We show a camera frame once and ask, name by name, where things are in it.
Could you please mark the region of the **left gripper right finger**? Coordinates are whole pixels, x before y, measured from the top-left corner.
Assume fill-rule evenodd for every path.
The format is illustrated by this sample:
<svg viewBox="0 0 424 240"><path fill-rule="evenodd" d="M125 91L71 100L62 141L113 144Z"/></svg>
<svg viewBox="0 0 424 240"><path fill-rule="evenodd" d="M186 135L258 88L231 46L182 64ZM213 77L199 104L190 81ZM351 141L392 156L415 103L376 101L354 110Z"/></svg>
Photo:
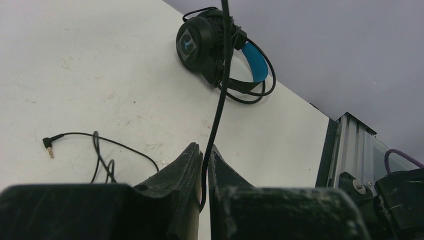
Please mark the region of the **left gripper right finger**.
<svg viewBox="0 0 424 240"><path fill-rule="evenodd" d="M334 188L255 187L216 147L208 160L213 240L368 240L359 209Z"/></svg>

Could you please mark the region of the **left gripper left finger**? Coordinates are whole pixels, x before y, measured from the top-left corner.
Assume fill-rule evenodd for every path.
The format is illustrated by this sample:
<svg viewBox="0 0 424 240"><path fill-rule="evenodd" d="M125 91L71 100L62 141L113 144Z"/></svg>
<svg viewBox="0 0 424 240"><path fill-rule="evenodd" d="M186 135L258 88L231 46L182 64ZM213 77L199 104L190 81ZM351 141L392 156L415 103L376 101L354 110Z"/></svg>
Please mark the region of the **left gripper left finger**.
<svg viewBox="0 0 424 240"><path fill-rule="evenodd" d="M142 183L14 185L0 195L3 240L195 240L202 158L190 143Z"/></svg>

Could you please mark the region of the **small black headphones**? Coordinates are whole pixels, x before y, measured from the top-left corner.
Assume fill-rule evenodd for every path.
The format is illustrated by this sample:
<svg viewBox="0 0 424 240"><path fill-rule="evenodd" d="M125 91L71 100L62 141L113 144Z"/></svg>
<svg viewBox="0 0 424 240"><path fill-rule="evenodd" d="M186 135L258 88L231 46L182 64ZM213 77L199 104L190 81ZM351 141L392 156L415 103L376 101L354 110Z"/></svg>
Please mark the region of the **small black headphones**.
<svg viewBox="0 0 424 240"><path fill-rule="evenodd" d="M219 96L219 100L218 100L218 105L217 105L217 109L215 112L215 116L214 116L214 121L212 124L212 128L211 128L211 132L210 132L210 136L207 142L207 147L205 150L205 156L203 157L202 160L202 168L201 168L201 199L200 199L200 203L199 203L199 211L202 212L205 205L206 205L206 194L207 194L207 183L206 183L206 177L207 177L207 170L208 170L208 164L209 164L209 156L212 153L212 147L214 144L214 141L216 139L216 135L217 135L217 131L218 131L218 127L219 127L219 123L222 117L222 113L223 113L223 109L224 109L224 104L225 104L225 98L226 98L226 93L228 90L228 85L229 85L229 74L230 74L230 60L231 60L231 56L230 56L230 12L229 12L229 3L227 0L222 0L221 1L221 6L222 6L222 10L223 10L223 23L224 23L224 55L225 55L225 63L226 66L224 67L224 81L223 81L223 87ZM97 155L97 163L101 163L104 167L104 169L106 170L106 180L110 180L112 183L116 183L116 179L115 179L115 174L111 172L110 167L109 166L114 166L115 163L114 161L110 161L110 163L106 164L105 161L103 160L103 158L101 157L100 154L100 145L99 145L99 140L104 140L107 141L109 143L115 144L119 147L122 147L124 149L127 149L135 154L138 154L144 158L146 158L147 160L149 160L154 167L156 168L156 170L159 170L159 167L157 165L157 163L148 155L137 151L133 148L130 148L122 143L116 142L114 140L108 139L108 138L104 138L104 137L99 137L97 132L94 132L93 134L89 134L89 133L84 133L84 132L67 132L67 133L61 133L52 137L44 137L42 139L43 145L46 148L49 156L51 158L54 157L53 154L53 142L64 137L67 135L81 135L81 136L88 136L92 138L92 142L93 142L93 146L94 149L96 151L96 155Z"/></svg>

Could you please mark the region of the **large black blue headphones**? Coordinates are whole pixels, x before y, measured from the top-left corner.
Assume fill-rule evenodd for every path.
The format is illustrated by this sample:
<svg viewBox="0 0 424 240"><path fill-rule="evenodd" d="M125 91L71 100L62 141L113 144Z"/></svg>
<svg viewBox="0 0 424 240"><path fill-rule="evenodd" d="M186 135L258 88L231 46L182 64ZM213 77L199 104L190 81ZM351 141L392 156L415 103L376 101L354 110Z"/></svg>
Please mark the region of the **large black blue headphones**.
<svg viewBox="0 0 424 240"><path fill-rule="evenodd" d="M209 6L184 14L182 21L175 40L182 65L190 72L201 74L214 88L222 89L225 64L223 12L215 6ZM233 21L230 23L230 32L232 48L243 53L252 80L230 78L228 89L256 99L243 100L229 92L226 95L241 104L256 104L270 95L277 85L274 67L264 51Z"/></svg>

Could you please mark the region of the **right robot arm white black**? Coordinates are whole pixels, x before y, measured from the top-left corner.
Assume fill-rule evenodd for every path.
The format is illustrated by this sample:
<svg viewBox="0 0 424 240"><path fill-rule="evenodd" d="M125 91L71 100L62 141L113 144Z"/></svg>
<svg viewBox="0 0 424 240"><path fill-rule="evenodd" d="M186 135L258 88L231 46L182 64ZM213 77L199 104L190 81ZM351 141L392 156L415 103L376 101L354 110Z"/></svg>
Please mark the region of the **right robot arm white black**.
<svg viewBox="0 0 424 240"><path fill-rule="evenodd" d="M338 187L354 201L373 240L424 238L424 170L396 171L379 179L375 191L347 172Z"/></svg>

